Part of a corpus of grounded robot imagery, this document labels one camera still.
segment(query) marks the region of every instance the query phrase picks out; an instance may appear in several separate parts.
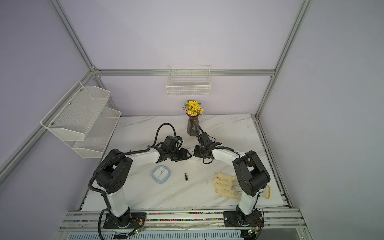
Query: glass vase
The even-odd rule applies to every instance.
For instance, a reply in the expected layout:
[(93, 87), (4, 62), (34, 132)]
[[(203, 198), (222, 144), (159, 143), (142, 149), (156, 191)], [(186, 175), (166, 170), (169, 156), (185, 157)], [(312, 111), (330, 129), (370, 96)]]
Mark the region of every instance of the glass vase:
[(196, 126), (199, 125), (199, 116), (188, 116), (188, 125), (187, 125), (187, 133), (190, 135), (190, 136), (197, 136), (196, 134)]

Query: wall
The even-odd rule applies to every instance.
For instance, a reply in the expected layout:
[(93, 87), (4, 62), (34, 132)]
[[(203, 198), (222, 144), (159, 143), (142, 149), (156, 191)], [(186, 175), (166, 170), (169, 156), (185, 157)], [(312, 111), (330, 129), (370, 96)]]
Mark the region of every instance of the wall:
[(103, 69), (274, 69), (301, 2), (62, 0)]
[[(87, 68), (46, 0), (0, 1), (0, 34), (2, 165)], [(1, 239), (53, 239), (96, 163), (45, 134), (0, 193)]]
[(382, 239), (384, 2), (314, 1), (261, 114), (313, 239)]
[(211, 95), (168, 97), (167, 76), (103, 76), (122, 115), (183, 115), (187, 100), (201, 103), (207, 114), (255, 114), (269, 76), (213, 76)]

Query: beige glove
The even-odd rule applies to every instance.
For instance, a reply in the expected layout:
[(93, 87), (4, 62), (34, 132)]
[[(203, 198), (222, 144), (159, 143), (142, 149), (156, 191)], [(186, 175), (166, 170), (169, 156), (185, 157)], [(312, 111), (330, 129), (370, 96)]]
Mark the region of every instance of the beige glove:
[[(224, 197), (241, 199), (242, 190), (236, 176), (231, 176), (222, 172), (216, 172), (215, 176), (216, 177), (213, 179), (213, 182), (217, 194)], [(271, 196), (270, 193), (271, 188), (267, 185), (267, 187), (263, 189), (260, 196), (269, 199)]]

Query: white marble tabletop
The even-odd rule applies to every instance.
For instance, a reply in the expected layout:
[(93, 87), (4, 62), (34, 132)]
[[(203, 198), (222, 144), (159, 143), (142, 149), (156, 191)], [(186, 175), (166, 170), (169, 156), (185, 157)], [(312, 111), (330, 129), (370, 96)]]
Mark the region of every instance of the white marble tabletop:
[[(249, 114), (242, 115), (203, 115), (199, 117), (201, 128), (216, 138), (224, 146), (236, 151), (255, 151), (271, 176), (268, 185), (271, 197), (261, 197), (258, 207), (283, 206), (279, 189), (260, 142), (253, 120)], [(194, 148), (198, 144), (196, 137), (187, 134), (187, 116), (146, 116), (121, 117), (106, 154), (117, 148), (128, 152), (145, 149), (152, 145), (157, 128), (162, 123), (171, 123), (176, 135), (183, 138), (182, 148)], [(159, 132), (157, 142), (173, 135), (170, 126), (164, 126)], [(156, 183), (151, 177), (153, 170), (166, 166), (170, 171), (169, 179)], [(160, 163), (133, 167), (123, 186), (124, 195), (131, 210), (180, 210), (180, 209), (234, 209), (239, 200), (222, 197), (215, 192), (212, 179), (215, 172), (236, 175), (233, 166), (222, 161), (213, 160), (211, 164), (198, 162), (171, 162), (170, 159)], [(82, 211), (100, 211), (106, 207), (100, 193), (89, 191), (82, 206)]]

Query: alarm clock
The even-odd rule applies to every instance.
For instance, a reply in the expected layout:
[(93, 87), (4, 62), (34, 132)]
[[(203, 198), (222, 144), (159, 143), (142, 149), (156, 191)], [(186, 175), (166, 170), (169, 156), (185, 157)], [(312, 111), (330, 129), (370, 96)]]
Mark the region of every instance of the alarm clock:
[(159, 184), (163, 184), (168, 180), (170, 172), (163, 165), (158, 166), (152, 173), (152, 178)]

